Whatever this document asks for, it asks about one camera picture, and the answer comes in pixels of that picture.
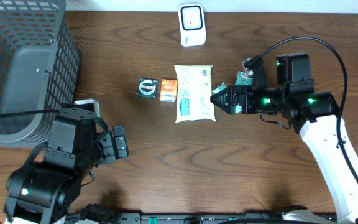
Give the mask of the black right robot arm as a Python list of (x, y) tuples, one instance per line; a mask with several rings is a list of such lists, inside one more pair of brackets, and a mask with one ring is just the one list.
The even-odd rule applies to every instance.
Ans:
[(338, 223), (358, 222), (358, 156), (347, 135), (339, 106), (330, 92), (315, 92), (306, 53), (277, 56), (278, 87), (267, 86), (263, 61), (248, 58), (243, 66), (251, 85), (228, 86), (210, 101), (234, 114), (282, 115), (312, 152), (332, 196)]

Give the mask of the teal Kleenex tissue box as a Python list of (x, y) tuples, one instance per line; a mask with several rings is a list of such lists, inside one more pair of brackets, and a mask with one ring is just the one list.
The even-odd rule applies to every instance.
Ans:
[(251, 85), (253, 82), (253, 75), (246, 72), (238, 72), (235, 85)]

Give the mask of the wet wipes pack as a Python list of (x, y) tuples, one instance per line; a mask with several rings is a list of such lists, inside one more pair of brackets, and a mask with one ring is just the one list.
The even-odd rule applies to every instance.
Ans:
[(212, 65), (175, 65), (178, 81), (176, 123), (216, 122), (212, 95)]

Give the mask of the round sticker item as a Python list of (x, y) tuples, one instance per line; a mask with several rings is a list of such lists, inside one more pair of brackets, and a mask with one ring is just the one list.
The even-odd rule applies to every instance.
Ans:
[(139, 87), (136, 95), (139, 98), (155, 100), (157, 97), (158, 84), (158, 80), (142, 77), (139, 80)]

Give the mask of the green tissue pack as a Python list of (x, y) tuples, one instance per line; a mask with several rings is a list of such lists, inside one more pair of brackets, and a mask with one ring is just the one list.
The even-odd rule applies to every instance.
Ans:
[(224, 90), (225, 88), (227, 88), (228, 85), (225, 84), (224, 82), (222, 82), (219, 86), (217, 86), (213, 91), (212, 91), (212, 94), (217, 94), (219, 93), (220, 91)]

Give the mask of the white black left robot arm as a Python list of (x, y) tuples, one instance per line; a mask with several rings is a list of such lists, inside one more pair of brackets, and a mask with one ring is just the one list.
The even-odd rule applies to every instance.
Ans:
[(61, 109), (53, 120), (49, 142), (34, 147), (7, 180), (6, 222), (63, 220), (92, 169), (128, 155), (123, 126), (109, 128), (94, 111)]

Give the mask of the orange Kleenex tissue pack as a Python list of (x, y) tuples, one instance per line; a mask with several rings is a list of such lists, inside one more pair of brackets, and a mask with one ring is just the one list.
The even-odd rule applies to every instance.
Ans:
[(162, 79), (160, 101), (174, 103), (177, 98), (178, 81)]

